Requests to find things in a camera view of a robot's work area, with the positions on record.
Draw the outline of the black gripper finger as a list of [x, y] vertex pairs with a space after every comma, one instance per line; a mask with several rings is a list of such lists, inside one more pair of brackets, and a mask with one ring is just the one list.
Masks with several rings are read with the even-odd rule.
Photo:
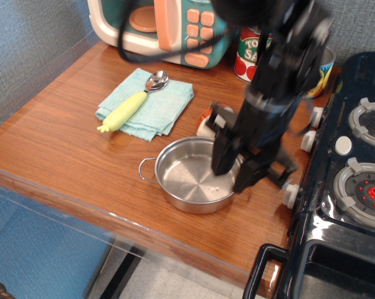
[[247, 158], [240, 166], [239, 173], [235, 179], [233, 191], [242, 193], [248, 187], [257, 184], [268, 174], [271, 159], [262, 159], [258, 156]]
[[216, 176], [230, 171], [241, 150], [242, 142], [239, 137], [225, 131], [218, 131], [212, 150], [212, 170]]

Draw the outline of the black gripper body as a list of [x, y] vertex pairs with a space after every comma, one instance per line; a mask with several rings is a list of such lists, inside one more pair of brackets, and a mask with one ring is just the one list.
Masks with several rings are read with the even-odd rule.
[[[271, 100], [253, 102], [251, 98], [244, 100], [238, 113], [212, 102], [213, 111], [207, 124], [213, 130], [217, 128], [217, 132], [225, 131], [240, 138], [242, 147], [237, 158], [241, 156], [243, 162], [251, 156], [271, 159], [266, 178], [282, 189], [288, 184], [291, 173], [297, 170], [297, 165], [282, 147], [282, 136], [298, 108], [298, 100], [274, 103]], [[216, 115], [225, 118], [224, 128], [215, 125]]]

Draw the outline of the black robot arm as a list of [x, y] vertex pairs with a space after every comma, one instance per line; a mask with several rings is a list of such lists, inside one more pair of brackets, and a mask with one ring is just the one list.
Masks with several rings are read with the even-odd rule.
[[238, 113], [212, 104], [207, 121], [215, 131], [212, 170], [228, 173], [238, 156], [233, 190], [240, 193], [263, 178], [283, 186], [296, 170], [282, 149], [301, 99], [320, 79], [320, 62], [333, 22], [316, 1], [214, 1], [231, 27], [260, 31], [257, 69]]

